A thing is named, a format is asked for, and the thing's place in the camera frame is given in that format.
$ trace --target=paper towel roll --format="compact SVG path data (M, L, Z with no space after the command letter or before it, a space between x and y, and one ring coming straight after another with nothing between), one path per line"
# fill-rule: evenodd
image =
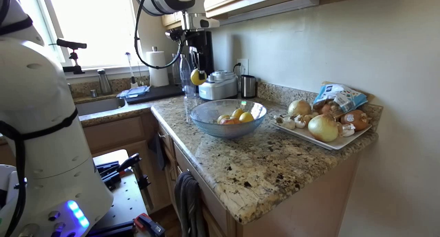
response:
M165 66L164 52L146 52L146 63L153 66ZM148 68L150 71L150 86L160 87L169 85L167 69Z

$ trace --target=blue led light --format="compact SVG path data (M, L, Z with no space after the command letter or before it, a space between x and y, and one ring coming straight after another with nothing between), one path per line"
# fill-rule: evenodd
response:
M78 204L75 201L67 201L67 205L69 206L70 210L74 214L74 216L78 219L79 223L83 228L88 228L90 225L89 221L85 217L82 210L79 208Z
M67 201L67 205L73 211L79 209L78 204L75 201Z

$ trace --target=white plate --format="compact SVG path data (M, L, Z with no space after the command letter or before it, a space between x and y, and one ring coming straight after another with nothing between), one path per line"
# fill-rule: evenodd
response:
M302 138L304 140L308 140L309 142L312 142L318 146L321 146L323 148L332 150L332 149L341 149L344 146L346 146L348 143L352 142L353 140L355 140L358 136L362 135L365 131L367 131L369 128L371 128L371 124L368 125L368 127L362 131L359 132L355 132L353 135L349 136L349 137L338 137L333 141L329 141L329 142L322 142L322 141L318 141L316 140L308 131L307 128L304 129L300 129L300 128L295 128L293 130L291 129L287 129L284 127L279 126L278 124L275 123L275 120L271 121L271 123L277 127L278 129L281 129L284 132L287 132L289 134L292 134L296 137Z

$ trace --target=window sill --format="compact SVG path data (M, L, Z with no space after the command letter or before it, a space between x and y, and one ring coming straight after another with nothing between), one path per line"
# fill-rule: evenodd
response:
M98 75L98 69L105 69L107 75L112 74L129 74L130 67L128 66L108 66L108 67L97 67L97 68L85 68L83 71L84 74L74 74L73 72L64 73L66 79L74 79L74 78L84 78L84 77L94 77ZM135 76L139 75L139 72L148 71L148 67L145 65L142 66L132 66L133 73Z

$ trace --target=electrical outlet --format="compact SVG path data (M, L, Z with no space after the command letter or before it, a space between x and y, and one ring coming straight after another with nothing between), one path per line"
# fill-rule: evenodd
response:
M240 58L240 59L237 59L237 63L242 64L240 66L240 74L238 74L238 75L242 75L242 74L249 75L249 59Z

